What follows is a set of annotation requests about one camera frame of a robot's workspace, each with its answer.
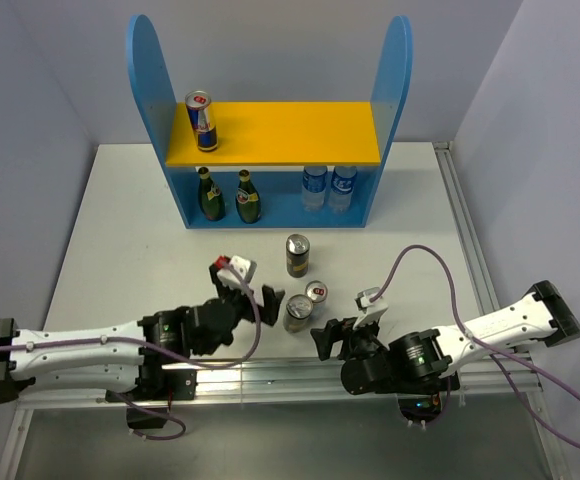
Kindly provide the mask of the silver red-top can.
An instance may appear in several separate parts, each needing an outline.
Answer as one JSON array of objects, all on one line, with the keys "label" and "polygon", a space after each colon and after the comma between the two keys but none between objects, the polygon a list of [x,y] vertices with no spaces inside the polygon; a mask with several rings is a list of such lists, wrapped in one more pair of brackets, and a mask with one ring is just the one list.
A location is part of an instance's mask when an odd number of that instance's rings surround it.
[{"label": "silver red-top can", "polygon": [[328,297],[328,288],[326,284],[319,280],[309,282],[305,288],[305,295],[314,305],[322,305]]}]

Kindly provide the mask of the left water bottle blue label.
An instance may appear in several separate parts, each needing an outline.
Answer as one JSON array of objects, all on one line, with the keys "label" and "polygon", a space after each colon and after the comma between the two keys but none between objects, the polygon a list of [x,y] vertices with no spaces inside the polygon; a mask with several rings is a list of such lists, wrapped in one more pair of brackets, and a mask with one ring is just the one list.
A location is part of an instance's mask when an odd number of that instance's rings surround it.
[{"label": "left water bottle blue label", "polygon": [[325,202],[328,167],[305,166],[302,176],[302,205],[307,211],[320,210]]}]

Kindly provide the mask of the blue shelf with yellow board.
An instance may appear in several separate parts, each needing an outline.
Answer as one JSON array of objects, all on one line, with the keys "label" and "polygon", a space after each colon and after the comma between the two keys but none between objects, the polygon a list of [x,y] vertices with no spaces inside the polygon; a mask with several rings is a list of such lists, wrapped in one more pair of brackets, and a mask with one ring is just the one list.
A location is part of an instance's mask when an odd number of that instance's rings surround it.
[{"label": "blue shelf with yellow board", "polygon": [[[151,20],[131,17],[126,65],[133,97],[189,229],[242,228],[235,206],[237,172],[248,168],[262,198],[258,228],[362,228],[366,225],[410,86],[413,35],[409,19],[387,29],[367,102],[216,102],[218,148],[198,149],[183,103],[175,98]],[[349,209],[337,214],[302,207],[302,170],[309,165],[356,166]],[[225,217],[209,221],[198,203],[198,170],[207,167],[225,201]]]}]

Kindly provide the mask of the aluminium rail right side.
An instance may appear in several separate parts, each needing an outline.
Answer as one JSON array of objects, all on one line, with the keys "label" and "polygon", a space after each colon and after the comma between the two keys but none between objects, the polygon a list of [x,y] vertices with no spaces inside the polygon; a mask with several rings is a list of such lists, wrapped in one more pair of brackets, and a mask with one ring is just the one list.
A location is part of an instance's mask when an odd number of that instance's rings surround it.
[{"label": "aluminium rail right side", "polygon": [[[459,183],[450,146],[450,142],[433,143],[479,310],[481,313],[491,313],[498,310],[500,305]],[[536,421],[533,421],[533,427],[543,450],[550,477],[571,479],[570,469],[559,439]]]}]

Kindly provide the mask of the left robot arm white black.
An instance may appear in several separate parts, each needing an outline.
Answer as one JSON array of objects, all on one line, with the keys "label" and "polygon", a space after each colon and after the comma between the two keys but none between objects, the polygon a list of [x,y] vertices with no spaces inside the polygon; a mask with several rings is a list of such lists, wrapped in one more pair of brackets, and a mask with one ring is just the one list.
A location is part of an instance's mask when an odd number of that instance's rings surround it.
[{"label": "left robot arm white black", "polygon": [[0,319],[0,404],[24,391],[103,389],[153,399],[165,386],[163,366],[196,363],[234,340],[243,320],[272,326],[284,291],[265,285],[263,302],[220,286],[217,297],[198,306],[157,312],[139,321],[68,332],[21,329]]}]

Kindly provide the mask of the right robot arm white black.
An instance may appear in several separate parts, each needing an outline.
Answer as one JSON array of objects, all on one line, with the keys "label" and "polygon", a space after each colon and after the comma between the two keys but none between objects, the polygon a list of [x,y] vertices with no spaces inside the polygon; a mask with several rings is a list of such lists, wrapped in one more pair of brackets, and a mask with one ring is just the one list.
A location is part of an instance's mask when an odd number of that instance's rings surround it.
[{"label": "right robot arm white black", "polygon": [[535,342],[553,347],[580,338],[579,321],[547,280],[532,285],[518,302],[463,326],[416,331],[387,345],[379,340],[379,321],[388,310],[379,289],[360,292],[356,304],[358,316],[332,319],[310,330],[321,361],[341,344],[340,380],[351,395],[457,390],[458,371],[492,353]]}]

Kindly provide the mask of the blue silver energy drink can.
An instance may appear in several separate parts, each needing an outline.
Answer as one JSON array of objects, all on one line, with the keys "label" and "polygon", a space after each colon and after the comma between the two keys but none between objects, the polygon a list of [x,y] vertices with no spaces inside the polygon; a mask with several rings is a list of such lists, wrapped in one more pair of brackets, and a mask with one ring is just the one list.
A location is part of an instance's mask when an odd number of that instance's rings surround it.
[{"label": "blue silver energy drink can", "polygon": [[192,91],[185,97],[185,106],[197,147],[204,152],[217,149],[216,121],[209,94],[201,90]]}]

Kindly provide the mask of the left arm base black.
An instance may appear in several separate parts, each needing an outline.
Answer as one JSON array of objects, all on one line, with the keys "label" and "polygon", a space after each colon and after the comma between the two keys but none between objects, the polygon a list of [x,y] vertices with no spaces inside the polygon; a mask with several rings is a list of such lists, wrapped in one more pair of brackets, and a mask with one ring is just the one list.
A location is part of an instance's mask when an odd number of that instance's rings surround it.
[{"label": "left arm base black", "polygon": [[166,425],[166,419],[156,416],[156,413],[166,415],[171,413],[174,401],[191,401],[194,399],[197,385],[197,371],[157,370],[154,374],[146,373],[135,380],[135,385],[128,392],[123,392],[129,401],[165,402],[165,407],[146,407],[149,413],[143,413],[135,407],[126,406],[126,423],[131,429],[157,430]]}]

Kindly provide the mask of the green glass bottle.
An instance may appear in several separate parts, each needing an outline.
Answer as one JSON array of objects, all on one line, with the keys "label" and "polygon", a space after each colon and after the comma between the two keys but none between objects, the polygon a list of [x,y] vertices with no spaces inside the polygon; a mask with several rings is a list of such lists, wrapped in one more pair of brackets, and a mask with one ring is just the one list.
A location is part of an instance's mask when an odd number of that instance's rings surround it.
[{"label": "green glass bottle", "polygon": [[209,221],[219,221],[225,217],[225,201],[222,191],[211,177],[207,167],[198,170],[198,203],[199,207]]},{"label": "green glass bottle", "polygon": [[261,217],[261,200],[251,180],[250,172],[240,170],[239,185],[236,191],[236,208],[240,219],[246,224],[254,224]]}]

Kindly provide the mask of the right water bottle blue label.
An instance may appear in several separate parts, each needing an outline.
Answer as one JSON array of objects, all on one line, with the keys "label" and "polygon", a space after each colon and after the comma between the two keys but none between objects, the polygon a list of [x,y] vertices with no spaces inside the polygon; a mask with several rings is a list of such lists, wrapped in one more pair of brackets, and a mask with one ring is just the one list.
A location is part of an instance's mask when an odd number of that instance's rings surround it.
[{"label": "right water bottle blue label", "polygon": [[331,176],[329,207],[334,213],[343,213],[350,207],[356,185],[357,167],[337,165]]}]

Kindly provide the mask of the aluminium rail front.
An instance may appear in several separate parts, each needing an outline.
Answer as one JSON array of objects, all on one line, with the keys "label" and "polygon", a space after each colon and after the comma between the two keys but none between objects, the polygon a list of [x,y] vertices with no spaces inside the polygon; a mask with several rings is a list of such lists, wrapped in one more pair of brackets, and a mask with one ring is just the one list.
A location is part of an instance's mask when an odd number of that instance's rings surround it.
[{"label": "aluminium rail front", "polygon": [[[512,361],[500,360],[522,393],[542,390],[541,381],[530,370]],[[174,405],[217,405],[255,403],[296,403],[318,401],[361,401],[389,398],[417,398],[421,395],[375,393],[353,396],[341,384],[341,362],[316,359],[251,361],[232,369],[196,369],[194,397],[175,400]],[[468,395],[513,393],[504,374],[489,358],[463,367],[459,372],[460,389],[452,399]],[[17,406],[27,409],[77,409],[122,407],[122,403],[107,402],[103,389],[61,389],[39,393],[24,393]]]}]

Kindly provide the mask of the aluminium rail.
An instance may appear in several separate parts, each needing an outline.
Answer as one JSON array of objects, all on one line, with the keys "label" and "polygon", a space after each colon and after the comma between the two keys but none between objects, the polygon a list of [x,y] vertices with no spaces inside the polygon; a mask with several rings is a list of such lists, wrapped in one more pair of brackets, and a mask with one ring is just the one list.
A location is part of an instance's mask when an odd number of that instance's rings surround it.
[{"label": "aluminium rail", "polygon": [[[479,310],[481,313],[491,313],[498,310],[500,305],[459,183],[450,146],[450,142],[433,143]],[[559,439],[536,421],[533,421],[533,427],[543,450],[550,477],[571,479],[570,469]]]},{"label": "aluminium rail", "polygon": [[[542,390],[541,381],[530,370],[512,361],[500,360],[522,393]],[[389,398],[417,398],[421,395],[375,393],[353,396],[341,384],[341,362],[316,359],[251,361],[232,369],[196,369],[194,397],[175,400],[174,405],[217,405],[255,403],[296,403],[318,401],[361,401]],[[468,395],[513,393],[504,374],[489,358],[463,367],[459,372],[460,389],[452,399]],[[39,393],[24,393],[17,406],[27,409],[77,409],[122,407],[122,403],[107,402],[103,389],[61,389]]]}]

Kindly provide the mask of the black gold can front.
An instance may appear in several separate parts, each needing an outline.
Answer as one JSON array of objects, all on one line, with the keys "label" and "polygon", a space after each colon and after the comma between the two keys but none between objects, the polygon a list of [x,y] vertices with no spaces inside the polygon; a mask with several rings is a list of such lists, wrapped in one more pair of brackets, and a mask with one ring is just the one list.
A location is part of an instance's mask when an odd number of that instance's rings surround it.
[{"label": "black gold can front", "polygon": [[313,302],[307,295],[293,295],[286,302],[283,318],[284,329],[289,333],[303,330],[308,324],[313,310]]}]

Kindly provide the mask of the water bottle blue label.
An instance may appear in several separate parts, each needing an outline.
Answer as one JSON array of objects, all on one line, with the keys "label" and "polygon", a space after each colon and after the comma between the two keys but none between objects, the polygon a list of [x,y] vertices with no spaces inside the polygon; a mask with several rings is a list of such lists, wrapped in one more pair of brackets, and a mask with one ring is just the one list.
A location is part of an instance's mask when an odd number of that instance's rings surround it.
[{"label": "water bottle blue label", "polygon": [[337,165],[331,176],[329,207],[334,213],[343,213],[350,207],[356,185],[357,167]]},{"label": "water bottle blue label", "polygon": [[320,210],[325,202],[328,167],[305,166],[302,176],[302,205],[307,211]]}]

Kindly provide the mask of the black gold can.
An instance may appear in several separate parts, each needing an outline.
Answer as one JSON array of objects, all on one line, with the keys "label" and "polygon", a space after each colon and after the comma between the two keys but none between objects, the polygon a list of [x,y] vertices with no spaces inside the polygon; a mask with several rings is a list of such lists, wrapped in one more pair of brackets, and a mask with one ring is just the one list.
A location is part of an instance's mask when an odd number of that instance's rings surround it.
[{"label": "black gold can", "polygon": [[313,302],[307,295],[293,295],[286,302],[283,318],[284,329],[289,333],[303,330],[308,324],[313,310]]},{"label": "black gold can", "polygon": [[286,240],[286,270],[293,278],[305,276],[309,269],[310,242],[301,234],[291,234]]}]

